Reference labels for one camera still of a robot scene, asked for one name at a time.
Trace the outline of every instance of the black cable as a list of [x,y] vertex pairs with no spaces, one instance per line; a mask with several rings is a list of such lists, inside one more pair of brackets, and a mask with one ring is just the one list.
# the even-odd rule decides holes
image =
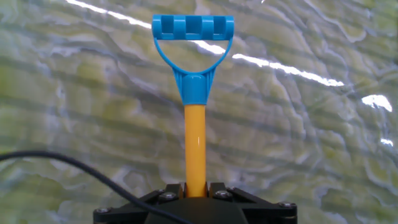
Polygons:
[[148,212],[151,212],[155,215],[158,215],[158,216],[161,216],[164,218],[168,218],[169,220],[173,220],[179,224],[193,224],[192,222],[186,221],[174,214],[165,212],[163,210],[159,210],[158,208],[150,206],[145,202],[141,202],[137,197],[130,194],[127,190],[124,190],[117,183],[113,182],[111,179],[107,178],[105,175],[101,174],[97,170],[89,167],[88,165],[86,165],[74,158],[67,157],[67,156],[64,156],[64,155],[56,153],[56,152],[47,152],[47,151],[10,152],[10,153],[6,153],[6,154],[1,154],[0,162],[5,161],[7,159],[16,159],[16,158],[21,158],[21,157],[43,157],[43,158],[56,159],[56,160],[59,160],[62,162],[66,162],[67,164],[73,165],[73,166],[89,173],[89,175],[92,175],[93,177],[97,178],[103,184],[107,185],[112,190],[114,190],[118,195],[127,199],[129,202],[131,202],[132,204],[134,204],[135,206],[137,206],[139,208],[142,208],[142,209],[144,209]]

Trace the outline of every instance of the black plastic base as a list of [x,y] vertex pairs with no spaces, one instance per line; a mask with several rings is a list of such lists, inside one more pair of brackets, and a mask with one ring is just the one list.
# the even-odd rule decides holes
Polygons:
[[[195,224],[297,224],[294,203],[269,203],[240,189],[226,189],[224,183],[210,184],[206,198],[185,198],[180,184],[168,184],[164,191],[153,191],[140,200]],[[101,224],[175,224],[131,204],[109,212],[95,210],[93,216]]]

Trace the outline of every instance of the yellow pole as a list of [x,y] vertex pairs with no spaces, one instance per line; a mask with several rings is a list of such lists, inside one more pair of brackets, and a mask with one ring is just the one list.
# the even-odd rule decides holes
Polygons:
[[206,196],[205,105],[185,105],[187,197]]

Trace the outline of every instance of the screw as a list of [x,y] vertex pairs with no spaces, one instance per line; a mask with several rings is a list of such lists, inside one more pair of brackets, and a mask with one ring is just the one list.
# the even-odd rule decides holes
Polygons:
[[107,212],[110,212],[111,210],[112,210],[112,208],[97,208],[95,210],[95,212],[97,212],[97,213],[107,213]]
[[292,202],[279,202],[278,205],[283,208],[294,208],[297,206],[296,203],[292,203]]
[[229,198],[230,196],[232,196],[232,194],[226,190],[219,190],[216,192],[216,196],[220,198]]
[[172,200],[176,197],[177,195],[173,192],[166,192],[166,193],[162,193],[159,198],[163,199],[163,200]]

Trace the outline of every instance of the blue d-grip handle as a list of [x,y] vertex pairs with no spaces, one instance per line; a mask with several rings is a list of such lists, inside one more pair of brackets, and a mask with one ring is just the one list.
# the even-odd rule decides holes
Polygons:
[[[232,46],[234,17],[154,15],[152,34],[157,51],[173,69],[182,103],[206,105],[216,67],[224,60]],[[202,72],[188,72],[166,57],[158,40],[229,40],[229,44],[224,55],[210,68]]]

